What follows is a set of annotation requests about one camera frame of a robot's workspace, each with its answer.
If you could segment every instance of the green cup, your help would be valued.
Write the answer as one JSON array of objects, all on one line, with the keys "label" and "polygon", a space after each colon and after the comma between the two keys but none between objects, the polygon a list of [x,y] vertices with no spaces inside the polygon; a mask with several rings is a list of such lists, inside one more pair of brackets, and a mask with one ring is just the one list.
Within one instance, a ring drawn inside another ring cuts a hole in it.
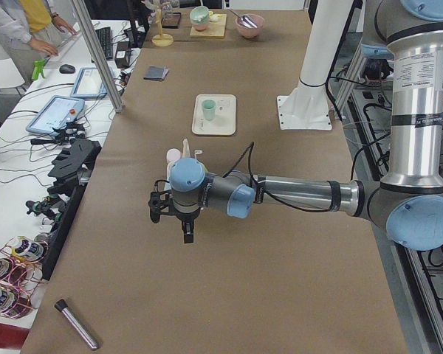
[{"label": "green cup", "polygon": [[214,100],[202,101],[202,112],[206,120],[213,120],[213,118],[215,118],[215,106]]}]

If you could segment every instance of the green bowl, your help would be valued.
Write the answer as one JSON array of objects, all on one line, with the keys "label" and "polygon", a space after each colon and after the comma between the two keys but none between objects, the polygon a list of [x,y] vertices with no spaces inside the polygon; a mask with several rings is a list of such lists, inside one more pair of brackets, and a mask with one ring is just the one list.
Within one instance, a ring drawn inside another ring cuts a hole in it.
[{"label": "green bowl", "polygon": [[209,9],[206,6],[197,6],[190,12],[190,22],[204,24],[210,20]]}]

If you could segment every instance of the table surface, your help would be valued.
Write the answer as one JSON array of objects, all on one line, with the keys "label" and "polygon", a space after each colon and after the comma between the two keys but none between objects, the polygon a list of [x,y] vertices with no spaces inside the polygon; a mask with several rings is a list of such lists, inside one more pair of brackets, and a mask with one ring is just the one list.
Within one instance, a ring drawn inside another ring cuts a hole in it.
[{"label": "table surface", "polygon": [[[123,33],[124,28],[129,27],[128,21],[99,20],[94,23],[96,28],[110,26],[115,42],[123,39],[122,36],[117,37],[117,35]],[[139,49],[134,49],[131,60],[135,60],[139,53]],[[72,64],[76,68],[76,72],[74,74],[60,74],[59,66],[64,63]],[[108,63],[110,67],[116,69],[113,60],[109,60]],[[52,96],[69,96],[71,85],[46,87],[74,83],[79,69],[91,66],[94,64],[91,62],[89,50],[82,35],[71,38],[60,49],[59,56],[51,58],[44,67],[45,78],[40,77],[33,82],[27,90],[27,95],[13,109],[13,112],[16,113],[12,113],[0,128],[0,180],[10,181],[7,184],[0,183],[0,248],[13,237],[26,236],[33,239],[40,232],[50,230],[50,225],[42,225],[43,215],[35,217],[26,214],[25,202],[27,200],[40,201],[47,195],[47,189],[44,186],[48,187],[54,181],[53,178],[47,176],[53,167],[51,161],[62,148],[68,147],[47,145],[47,148],[43,148],[36,146],[30,152],[30,139],[37,136],[30,135],[25,131],[25,128],[35,114],[18,111],[40,111]],[[103,145],[114,116],[114,109],[109,98],[87,100],[84,112],[86,119],[81,120],[84,122],[86,135],[89,139],[97,140]],[[33,307],[40,305],[44,289],[45,286],[33,295]],[[0,317],[0,322],[31,327],[35,314],[36,311],[33,311],[21,319]],[[0,350],[0,354],[2,353],[16,353],[16,351]]]},{"label": "table surface", "polygon": [[[339,122],[332,131],[278,126],[276,97],[298,83],[307,13],[259,13],[266,23],[253,40],[238,35],[230,13],[224,39],[190,38],[187,12],[166,30],[170,47],[153,46],[151,29],[24,354],[86,350],[54,309],[61,298],[102,354],[407,352],[367,221],[281,205],[255,205],[246,220],[206,209],[185,245],[177,219],[149,219],[165,152],[185,137],[214,173],[254,141],[255,173],[347,181]],[[149,65],[167,66],[165,81],[143,80]],[[237,97],[233,136],[191,133],[198,94]]]}]

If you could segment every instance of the computer mouse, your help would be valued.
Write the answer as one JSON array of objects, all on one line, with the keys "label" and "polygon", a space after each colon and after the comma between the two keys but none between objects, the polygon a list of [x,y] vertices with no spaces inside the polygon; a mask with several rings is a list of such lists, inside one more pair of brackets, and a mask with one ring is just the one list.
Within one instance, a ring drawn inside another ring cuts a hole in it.
[{"label": "computer mouse", "polygon": [[59,72],[61,74],[74,74],[75,73],[75,67],[70,64],[63,64],[59,68]]}]

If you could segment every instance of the person's hand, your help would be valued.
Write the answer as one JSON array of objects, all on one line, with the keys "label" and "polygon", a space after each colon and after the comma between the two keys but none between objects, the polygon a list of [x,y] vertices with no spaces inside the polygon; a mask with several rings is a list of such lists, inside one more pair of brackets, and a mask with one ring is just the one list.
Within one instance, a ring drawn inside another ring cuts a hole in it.
[{"label": "person's hand", "polygon": [[67,31],[69,31],[71,35],[77,35],[77,32],[75,31],[74,27],[68,24],[67,21],[61,18],[60,16],[54,17],[52,19],[52,24],[54,24],[54,27],[56,27],[62,33],[65,33],[66,31],[64,31],[64,29],[66,29]]},{"label": "person's hand", "polygon": [[31,41],[28,42],[28,45],[38,52],[48,55],[58,55],[58,49],[55,46],[34,37],[31,38]]}]

